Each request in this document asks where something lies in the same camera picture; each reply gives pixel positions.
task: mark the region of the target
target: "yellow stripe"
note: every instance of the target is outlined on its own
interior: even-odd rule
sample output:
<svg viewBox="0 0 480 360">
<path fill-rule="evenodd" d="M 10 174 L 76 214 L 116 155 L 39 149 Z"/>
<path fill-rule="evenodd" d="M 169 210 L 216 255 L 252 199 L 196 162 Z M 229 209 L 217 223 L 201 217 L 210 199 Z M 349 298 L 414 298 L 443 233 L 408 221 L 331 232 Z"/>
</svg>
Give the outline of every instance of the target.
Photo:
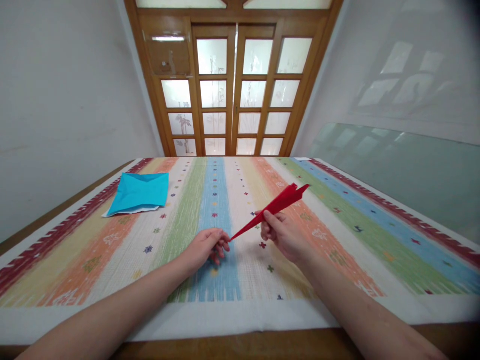
<svg viewBox="0 0 480 360">
<path fill-rule="evenodd" d="M 262 178 L 252 163 L 252 159 L 242 157 L 238 159 L 243 168 L 243 174 L 257 209 L 264 209 L 278 194 L 271 194 L 268 185 L 265 183 L 265 179 Z M 273 260 L 273 268 L 283 279 L 286 298 L 316 298 L 312 286 L 299 268 L 288 261 L 276 246 L 268 246 L 267 248 Z"/>
<path fill-rule="evenodd" d="M 154 159 L 140 174 L 152 173 L 165 161 L 164 158 Z M 43 261 L 30 269 L 16 282 L 0 299 L 0 307 L 33 307 L 45 296 L 66 271 L 71 263 L 89 245 L 95 235 L 109 223 L 102 215 L 112 205 L 112 197 L 90 215 L 65 240 L 63 240 Z"/>
</svg>

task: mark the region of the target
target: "hand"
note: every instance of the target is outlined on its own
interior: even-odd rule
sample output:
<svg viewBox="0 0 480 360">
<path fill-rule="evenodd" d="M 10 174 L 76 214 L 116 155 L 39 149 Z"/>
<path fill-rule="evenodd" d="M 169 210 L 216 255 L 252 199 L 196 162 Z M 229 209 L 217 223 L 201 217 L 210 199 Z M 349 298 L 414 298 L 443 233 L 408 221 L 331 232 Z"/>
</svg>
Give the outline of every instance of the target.
<svg viewBox="0 0 480 360">
<path fill-rule="evenodd" d="M 190 245 L 180 255 L 185 259 L 192 273 L 196 272 L 210 257 L 220 265 L 220 259 L 225 258 L 225 251 L 230 251 L 230 236 L 220 228 L 210 228 L 200 231 Z"/>
<path fill-rule="evenodd" d="M 311 252 L 310 244 L 291 218 L 283 212 L 272 215 L 268 210 L 263 216 L 266 221 L 261 223 L 261 238 L 264 241 L 272 240 L 288 260 L 297 264 Z"/>
</svg>

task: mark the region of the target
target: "striped tablecloth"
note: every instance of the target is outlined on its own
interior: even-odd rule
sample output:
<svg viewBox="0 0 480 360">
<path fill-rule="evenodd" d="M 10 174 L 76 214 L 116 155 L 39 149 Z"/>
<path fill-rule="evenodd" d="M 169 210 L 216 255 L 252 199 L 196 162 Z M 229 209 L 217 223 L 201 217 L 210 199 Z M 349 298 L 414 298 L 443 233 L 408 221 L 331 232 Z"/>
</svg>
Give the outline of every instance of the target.
<svg viewBox="0 0 480 360">
<path fill-rule="evenodd" d="M 315 159 L 147 158 L 123 172 L 170 173 L 158 211 L 102 218 L 121 173 L 0 258 L 0 344 L 30 344 L 64 319 L 176 258 L 201 230 L 235 234 L 288 184 L 285 210 L 326 261 L 412 325 L 472 321 L 479 246 Z M 336 327 L 260 228 L 183 283 L 134 341 Z"/>
</svg>

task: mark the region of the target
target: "forearm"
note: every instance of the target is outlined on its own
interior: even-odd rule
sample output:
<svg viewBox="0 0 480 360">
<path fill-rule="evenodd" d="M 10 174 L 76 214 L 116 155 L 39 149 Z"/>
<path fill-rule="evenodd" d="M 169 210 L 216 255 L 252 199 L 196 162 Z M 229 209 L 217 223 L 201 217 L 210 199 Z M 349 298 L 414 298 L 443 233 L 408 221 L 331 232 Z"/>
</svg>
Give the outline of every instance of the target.
<svg viewBox="0 0 480 360">
<path fill-rule="evenodd" d="M 435 346 L 320 256 L 306 256 L 298 267 L 365 358 L 445 359 Z"/>
<path fill-rule="evenodd" d="M 177 258 L 64 321 L 19 359 L 108 359 L 189 275 Z"/>
</svg>

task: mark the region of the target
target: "blue origami paper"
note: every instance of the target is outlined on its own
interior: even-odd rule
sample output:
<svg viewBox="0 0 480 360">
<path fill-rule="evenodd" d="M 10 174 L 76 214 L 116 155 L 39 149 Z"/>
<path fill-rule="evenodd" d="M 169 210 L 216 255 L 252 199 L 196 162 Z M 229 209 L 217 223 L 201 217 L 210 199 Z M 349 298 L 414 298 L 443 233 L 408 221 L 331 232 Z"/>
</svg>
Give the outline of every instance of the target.
<svg viewBox="0 0 480 360">
<path fill-rule="evenodd" d="M 169 193 L 169 174 L 138 175 L 123 173 L 107 217 L 139 208 L 165 206 Z"/>
</svg>

